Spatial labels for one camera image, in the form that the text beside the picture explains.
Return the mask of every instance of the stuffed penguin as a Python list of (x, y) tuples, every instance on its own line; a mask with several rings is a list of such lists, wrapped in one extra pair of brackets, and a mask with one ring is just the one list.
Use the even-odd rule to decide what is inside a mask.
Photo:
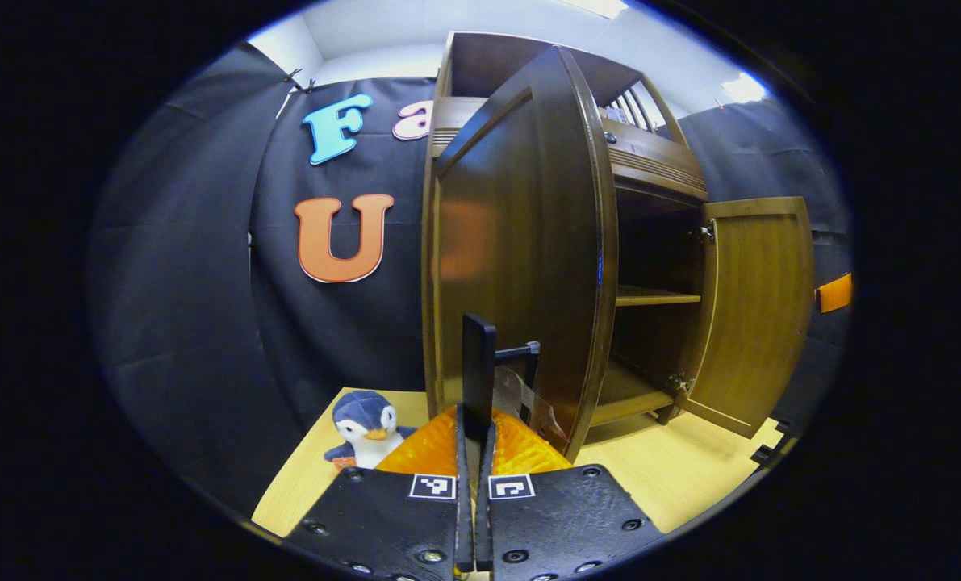
[(362, 468), (375, 468), (415, 428), (398, 426), (398, 412), (385, 397), (369, 391), (344, 394), (333, 406), (333, 425), (347, 442), (323, 455), (328, 461), (353, 457)]

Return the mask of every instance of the orange letter u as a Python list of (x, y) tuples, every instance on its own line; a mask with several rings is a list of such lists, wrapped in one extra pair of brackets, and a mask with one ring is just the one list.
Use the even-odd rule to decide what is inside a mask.
[(304, 274), (319, 282), (354, 282), (373, 274), (383, 257), (383, 215), (395, 205), (387, 194), (359, 195), (351, 207), (361, 212), (361, 235), (354, 258), (334, 257), (329, 251), (333, 214), (341, 209), (336, 198), (306, 199), (295, 206), (300, 218), (297, 258)]

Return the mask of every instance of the blue letter f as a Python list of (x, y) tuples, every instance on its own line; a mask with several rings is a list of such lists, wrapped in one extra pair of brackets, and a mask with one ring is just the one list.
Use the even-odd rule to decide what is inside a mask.
[[(353, 137), (344, 137), (344, 128), (355, 133), (361, 130), (361, 111), (373, 104), (373, 97), (365, 93), (358, 93), (343, 102), (333, 103), (318, 111), (304, 116), (302, 123), (311, 125), (311, 138), (315, 141), (315, 151), (309, 157), (311, 165), (318, 165), (323, 161), (347, 153), (354, 148)], [(341, 115), (341, 111), (350, 110)]]

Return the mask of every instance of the wooden shelf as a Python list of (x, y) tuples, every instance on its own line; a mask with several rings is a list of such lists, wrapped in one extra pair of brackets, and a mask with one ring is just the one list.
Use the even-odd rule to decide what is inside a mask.
[(610, 359), (591, 425), (616, 422), (627, 416), (664, 408), (672, 402), (671, 394), (654, 389), (647, 380)]
[(657, 288), (642, 288), (621, 284), (616, 288), (617, 307), (637, 307), (641, 305), (673, 305), (677, 303), (698, 303), (700, 295), (684, 295), (671, 293), (670, 290)]

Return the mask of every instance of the open cabinet door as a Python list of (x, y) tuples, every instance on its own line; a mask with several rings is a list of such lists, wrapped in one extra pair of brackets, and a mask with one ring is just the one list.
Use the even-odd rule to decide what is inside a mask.
[(792, 375), (813, 308), (813, 243), (803, 198), (706, 203), (698, 330), (676, 403), (753, 437)]
[(569, 52), (548, 48), (510, 77), (432, 175), (429, 411), (462, 400), (462, 313), (475, 313), (498, 328), (497, 349), (541, 342), (535, 390), (555, 422), (536, 409), (532, 426), (572, 459), (612, 338), (616, 194), (595, 100)]

